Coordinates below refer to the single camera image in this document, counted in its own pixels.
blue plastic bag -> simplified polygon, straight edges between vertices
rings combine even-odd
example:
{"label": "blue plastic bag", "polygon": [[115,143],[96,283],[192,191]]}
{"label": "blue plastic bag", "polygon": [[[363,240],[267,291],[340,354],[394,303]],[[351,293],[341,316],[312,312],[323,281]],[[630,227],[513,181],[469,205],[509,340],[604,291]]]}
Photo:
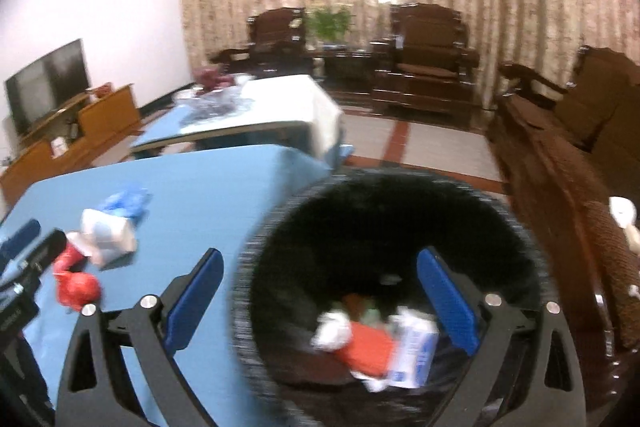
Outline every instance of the blue plastic bag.
{"label": "blue plastic bag", "polygon": [[134,221],[145,212],[151,194],[146,188],[131,185],[104,200],[96,210],[111,216],[126,217]]}

side table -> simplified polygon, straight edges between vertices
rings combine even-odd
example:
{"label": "side table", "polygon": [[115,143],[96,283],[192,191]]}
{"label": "side table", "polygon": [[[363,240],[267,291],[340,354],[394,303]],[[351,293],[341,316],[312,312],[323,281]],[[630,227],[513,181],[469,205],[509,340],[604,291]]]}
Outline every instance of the side table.
{"label": "side table", "polygon": [[336,102],[370,105],[374,76],[370,50],[335,45],[309,54],[324,61],[324,75],[319,80]]}

tv stand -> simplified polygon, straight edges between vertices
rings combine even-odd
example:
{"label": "tv stand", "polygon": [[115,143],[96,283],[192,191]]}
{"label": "tv stand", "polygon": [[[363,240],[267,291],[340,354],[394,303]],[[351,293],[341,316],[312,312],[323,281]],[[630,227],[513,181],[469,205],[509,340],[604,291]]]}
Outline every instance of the tv stand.
{"label": "tv stand", "polygon": [[36,143],[38,140],[51,142],[54,138],[62,136],[68,137],[66,129],[69,120],[78,120],[78,113],[81,109],[89,105],[89,94],[82,92],[68,100],[64,105],[54,112],[48,114],[40,121],[34,123],[29,132],[20,137],[20,149],[24,150]]}
{"label": "tv stand", "polygon": [[[53,158],[51,140],[67,137],[66,122],[78,122],[78,138],[68,150]],[[0,187],[8,208],[36,182],[92,167],[92,162],[141,126],[140,113],[131,86],[121,87],[96,102],[87,94],[69,100],[64,108],[38,124],[22,141],[29,145],[0,176]]]}

wooden cabinet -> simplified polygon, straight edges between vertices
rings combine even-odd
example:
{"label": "wooden cabinet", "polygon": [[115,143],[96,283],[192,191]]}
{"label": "wooden cabinet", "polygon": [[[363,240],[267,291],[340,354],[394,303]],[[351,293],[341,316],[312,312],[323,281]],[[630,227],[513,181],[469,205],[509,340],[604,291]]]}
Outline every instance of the wooden cabinet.
{"label": "wooden cabinet", "polygon": [[[60,119],[60,110],[55,121]],[[78,112],[80,137],[66,153],[53,158],[49,140],[41,139],[28,147],[0,176],[0,187],[11,208],[35,182],[89,168],[92,162],[111,147],[140,128],[140,113],[130,86],[112,92]],[[47,123],[36,132],[47,136]]]}

green potted plant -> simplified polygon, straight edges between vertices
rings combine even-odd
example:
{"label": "green potted plant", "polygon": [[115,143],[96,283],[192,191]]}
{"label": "green potted plant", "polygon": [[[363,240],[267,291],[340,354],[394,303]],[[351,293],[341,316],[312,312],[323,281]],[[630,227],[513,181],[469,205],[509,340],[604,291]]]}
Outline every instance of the green potted plant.
{"label": "green potted plant", "polygon": [[308,11],[307,28],[324,47],[344,45],[351,26],[351,11],[346,4],[316,5]]}

